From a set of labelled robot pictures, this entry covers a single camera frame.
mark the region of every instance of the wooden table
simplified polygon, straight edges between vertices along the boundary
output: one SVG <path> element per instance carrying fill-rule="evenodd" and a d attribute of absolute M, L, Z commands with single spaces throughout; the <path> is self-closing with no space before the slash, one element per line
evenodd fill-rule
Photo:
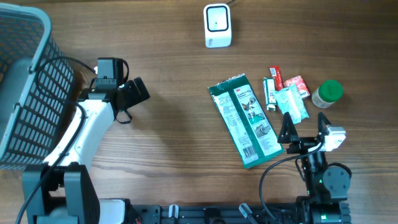
<path fill-rule="evenodd" d="M 316 135 L 319 111 L 344 126 L 346 141 L 327 159 L 353 171 L 353 223 L 397 222 L 398 3 L 237 0 L 232 45 L 208 49 L 202 12 L 214 1 L 33 2 L 51 17 L 65 55 L 92 67 L 98 57 L 124 58 L 131 78 L 142 77 L 151 94 L 129 110 L 132 124 L 114 123 L 105 134 L 90 171 L 99 198 L 258 205 L 262 172 L 287 155 L 243 169 L 207 87 L 246 73 L 265 108 L 262 79 L 268 66 L 280 65 L 284 80 L 301 75 L 311 92 L 328 79 L 342 83 L 345 95 L 331 108 L 304 100 L 310 119 L 297 131 Z M 266 115 L 279 132 L 281 113 Z M 2 170 L 0 178 L 0 223 L 13 223 L 21 172 Z M 266 202 L 305 194 L 294 162 L 266 177 Z"/>

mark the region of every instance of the plastic basket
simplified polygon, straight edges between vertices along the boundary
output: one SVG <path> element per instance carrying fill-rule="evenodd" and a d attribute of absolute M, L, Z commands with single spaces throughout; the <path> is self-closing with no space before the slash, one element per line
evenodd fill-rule
<path fill-rule="evenodd" d="M 0 169 L 40 164 L 57 141 L 66 106 L 40 94 L 34 81 L 40 65 L 62 56 L 51 28 L 40 9 L 0 3 Z M 75 84 L 66 60 L 46 65 L 39 82 L 63 99 Z"/>

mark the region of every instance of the light blue packet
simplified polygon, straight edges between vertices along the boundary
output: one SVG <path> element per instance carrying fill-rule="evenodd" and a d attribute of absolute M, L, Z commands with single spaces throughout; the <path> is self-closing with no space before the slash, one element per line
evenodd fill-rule
<path fill-rule="evenodd" d="M 309 118 L 296 84 L 276 91 L 274 95 L 282 114 L 289 112 L 294 124 L 300 123 L 304 118 Z"/>

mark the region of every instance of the white label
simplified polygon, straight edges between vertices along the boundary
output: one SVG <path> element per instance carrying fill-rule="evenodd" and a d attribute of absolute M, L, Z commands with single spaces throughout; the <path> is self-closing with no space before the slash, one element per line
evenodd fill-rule
<path fill-rule="evenodd" d="M 271 75 L 273 77 L 275 77 L 276 76 L 276 69 L 275 68 L 269 68 L 269 70 L 271 71 Z"/>
<path fill-rule="evenodd" d="M 275 93 L 275 80 L 269 78 L 269 79 L 266 80 L 266 82 L 267 82 L 266 84 L 267 84 L 267 87 L 268 87 L 268 92 L 267 92 L 267 94 L 268 94 L 268 102 L 266 102 L 266 103 L 267 104 L 269 104 L 269 103 L 276 104 L 276 99 L 275 99 L 275 95 L 274 95 L 274 93 Z"/>
<path fill-rule="evenodd" d="M 334 102 L 328 103 L 321 99 L 321 97 L 318 94 L 319 88 L 315 90 L 315 92 L 312 93 L 312 103 L 315 104 L 315 106 L 319 108 L 328 108 L 330 105 L 332 105 Z"/>
<path fill-rule="evenodd" d="M 228 92 L 213 96 L 215 103 L 231 133 L 232 139 L 240 155 L 242 155 L 243 163 L 248 164 L 259 159 L 249 134 L 244 128 L 242 119 L 236 111 L 235 105 Z"/>
<path fill-rule="evenodd" d="M 244 85 L 234 89 L 239 104 L 256 135 L 257 140 L 265 156 L 273 154 L 282 149 L 277 142 L 274 130 L 268 123 L 259 102 L 253 94 L 250 85 Z"/>

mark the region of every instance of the white plug-in device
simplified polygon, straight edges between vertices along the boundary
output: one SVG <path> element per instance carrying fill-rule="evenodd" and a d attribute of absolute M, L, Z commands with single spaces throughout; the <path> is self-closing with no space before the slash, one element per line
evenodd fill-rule
<path fill-rule="evenodd" d="M 227 47 L 232 41 L 231 12 L 227 4 L 209 4 L 203 10 L 206 47 Z"/>

